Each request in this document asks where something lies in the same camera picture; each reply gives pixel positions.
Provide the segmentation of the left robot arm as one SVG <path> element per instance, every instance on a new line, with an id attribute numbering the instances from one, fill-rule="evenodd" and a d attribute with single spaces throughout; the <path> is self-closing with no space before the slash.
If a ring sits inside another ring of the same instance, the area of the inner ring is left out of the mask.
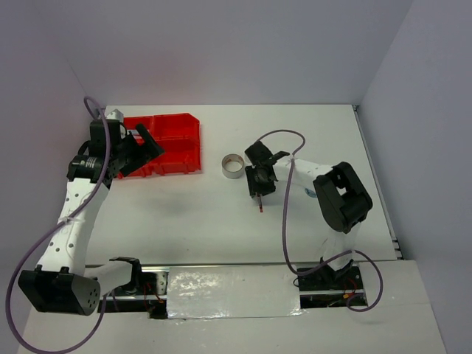
<path id="1" fill-rule="evenodd" d="M 90 138 L 70 161 L 66 200 L 59 230 L 33 270 L 23 270 L 18 286 L 42 313 L 91 315 L 100 297 L 121 288 L 136 294 L 145 284 L 140 261 L 114 257 L 105 265 L 86 269 L 86 253 L 100 207 L 113 180 L 128 176 L 164 153 L 146 127 L 135 127 L 136 139 L 117 119 L 90 124 Z"/>

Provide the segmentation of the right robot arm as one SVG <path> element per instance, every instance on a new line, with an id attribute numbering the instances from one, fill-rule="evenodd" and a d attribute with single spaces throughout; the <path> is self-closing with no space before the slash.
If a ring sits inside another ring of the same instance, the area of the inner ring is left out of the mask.
<path id="1" fill-rule="evenodd" d="M 272 153 L 261 141 L 245 150 L 250 165 L 245 167 L 249 195 L 261 198 L 276 191 L 276 183 L 286 183 L 282 209 L 282 251 L 288 268 L 295 275 L 320 272 L 328 288 L 339 287 L 353 264 L 355 239 L 359 225 L 373 207 L 372 199 L 351 164 L 317 164 L 298 159 L 286 151 Z M 314 194 L 322 217 L 329 227 L 327 243 L 320 264 L 307 271 L 297 271 L 288 256 L 287 218 L 290 188 L 301 186 Z"/>

